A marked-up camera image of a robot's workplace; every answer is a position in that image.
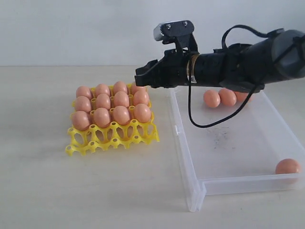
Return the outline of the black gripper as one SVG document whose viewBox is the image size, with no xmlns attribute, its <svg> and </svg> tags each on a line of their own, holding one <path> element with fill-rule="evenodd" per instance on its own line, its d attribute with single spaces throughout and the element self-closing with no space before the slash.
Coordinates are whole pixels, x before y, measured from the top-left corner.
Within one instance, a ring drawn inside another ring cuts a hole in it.
<svg viewBox="0 0 305 229">
<path fill-rule="evenodd" d="M 135 70 L 135 83 L 140 87 L 152 88 L 174 88 L 185 85 L 188 81 L 189 62 L 192 62 L 192 58 L 197 55 L 199 52 L 189 51 L 186 48 L 165 50 L 160 60 L 151 60 Z"/>
</svg>

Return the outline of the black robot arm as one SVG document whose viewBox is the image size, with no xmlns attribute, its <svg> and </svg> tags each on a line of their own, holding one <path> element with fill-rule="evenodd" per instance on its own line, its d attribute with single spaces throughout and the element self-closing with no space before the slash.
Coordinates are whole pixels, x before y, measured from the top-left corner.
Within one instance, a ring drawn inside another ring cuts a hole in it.
<svg viewBox="0 0 305 229">
<path fill-rule="evenodd" d="M 266 84 L 305 75 L 305 35 L 297 30 L 276 30 L 259 43 L 236 43 L 207 54 L 197 51 L 190 33 L 166 37 L 164 43 L 174 43 L 176 48 L 138 68 L 137 86 L 207 86 L 257 93 Z"/>
</svg>

